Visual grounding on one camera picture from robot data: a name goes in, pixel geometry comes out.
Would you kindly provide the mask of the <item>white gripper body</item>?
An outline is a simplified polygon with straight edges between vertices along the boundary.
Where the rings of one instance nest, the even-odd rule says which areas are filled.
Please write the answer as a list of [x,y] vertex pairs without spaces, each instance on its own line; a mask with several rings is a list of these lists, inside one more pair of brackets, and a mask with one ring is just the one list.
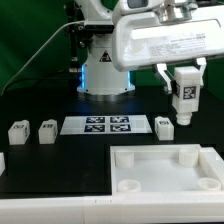
[[161,23],[154,12],[122,16],[112,36],[119,71],[224,56],[224,5],[200,7],[184,22]]

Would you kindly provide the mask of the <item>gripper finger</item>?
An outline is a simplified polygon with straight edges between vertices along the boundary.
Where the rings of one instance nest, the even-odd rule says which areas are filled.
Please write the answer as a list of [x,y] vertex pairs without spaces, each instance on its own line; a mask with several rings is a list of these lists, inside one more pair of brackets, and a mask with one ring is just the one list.
[[206,70],[206,67],[207,67],[206,58],[205,57],[197,58],[195,60],[195,64],[196,64],[197,69],[200,72],[200,75],[203,76],[204,75],[204,72]]
[[155,76],[161,81],[164,91],[167,94],[173,93],[175,79],[169,72],[166,63],[159,63],[154,66]]

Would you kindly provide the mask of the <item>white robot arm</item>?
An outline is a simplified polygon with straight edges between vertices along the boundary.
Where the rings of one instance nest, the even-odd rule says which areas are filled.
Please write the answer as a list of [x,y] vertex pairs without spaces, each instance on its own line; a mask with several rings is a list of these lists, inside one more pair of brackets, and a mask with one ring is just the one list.
[[153,67],[172,93],[171,64],[224,56],[224,4],[207,0],[118,0],[113,10],[101,0],[74,0],[84,21],[78,27],[87,61],[78,91],[114,100],[135,90],[130,73]]

